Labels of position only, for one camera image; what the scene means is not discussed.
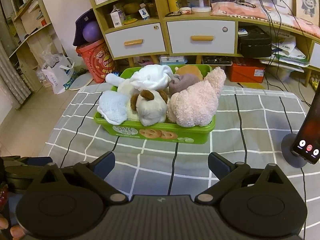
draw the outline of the wooden handle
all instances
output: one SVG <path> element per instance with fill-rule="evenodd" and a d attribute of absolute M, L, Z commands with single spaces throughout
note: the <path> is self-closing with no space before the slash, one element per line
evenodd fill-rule
<path fill-rule="evenodd" d="M 124 43 L 125 46 L 132 46 L 132 45 L 139 45 L 143 43 L 143 39 L 141 40 L 134 40 L 134 41 L 126 41 Z"/>
<path fill-rule="evenodd" d="M 191 36 L 193 41 L 213 41 L 213 36 Z"/>

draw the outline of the green plastic box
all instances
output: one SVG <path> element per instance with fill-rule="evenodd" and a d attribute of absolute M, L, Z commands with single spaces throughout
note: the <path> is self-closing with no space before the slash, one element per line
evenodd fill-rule
<path fill-rule="evenodd" d="M 183 65 L 170 65 L 170 68 L 175 72 L 175 67 L 182 67 Z M 195 65 L 201 71 L 203 77 L 209 73 L 212 68 L 208 65 Z M 134 72 L 139 71 L 141 67 L 134 67 L 126 69 L 122 74 L 122 78 L 130 78 Z M 117 87 L 112 87 L 113 91 L 117 91 Z M 96 113 L 94 121 L 102 125 L 107 132 L 114 136 L 130 137 L 137 139 L 147 139 L 165 142 L 180 142 L 192 144 L 204 144 L 209 138 L 209 133 L 214 129 L 216 124 L 216 117 L 212 118 L 212 122 L 204 127 L 181 127 L 172 123 L 156 123 L 152 126 L 143 126 L 140 122 L 125 121 L 121 125 L 109 124 L 100 113 Z"/>

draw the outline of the smartphone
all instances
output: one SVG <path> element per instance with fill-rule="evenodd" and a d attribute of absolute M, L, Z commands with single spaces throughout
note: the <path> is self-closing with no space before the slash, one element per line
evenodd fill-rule
<path fill-rule="evenodd" d="M 320 159 L 320 89 L 317 89 L 311 108 L 291 147 L 291 152 L 316 164 Z"/>

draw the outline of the orange shoebox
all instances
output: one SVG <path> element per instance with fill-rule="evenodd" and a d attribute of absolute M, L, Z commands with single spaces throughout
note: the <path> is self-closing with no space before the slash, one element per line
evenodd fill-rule
<path fill-rule="evenodd" d="M 229 79 L 231 82 L 262 83 L 265 65 L 258 59 L 235 57 L 229 67 Z"/>

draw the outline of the white shopping bag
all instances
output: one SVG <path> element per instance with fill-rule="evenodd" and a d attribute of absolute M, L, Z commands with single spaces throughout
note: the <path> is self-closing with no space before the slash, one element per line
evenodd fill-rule
<path fill-rule="evenodd" d="M 63 56 L 53 67 L 42 69 L 42 72 L 52 84 L 53 92 L 55 94 L 66 91 L 77 78 L 77 74 L 73 68 L 74 65 L 74 61 L 71 65 L 67 58 Z"/>

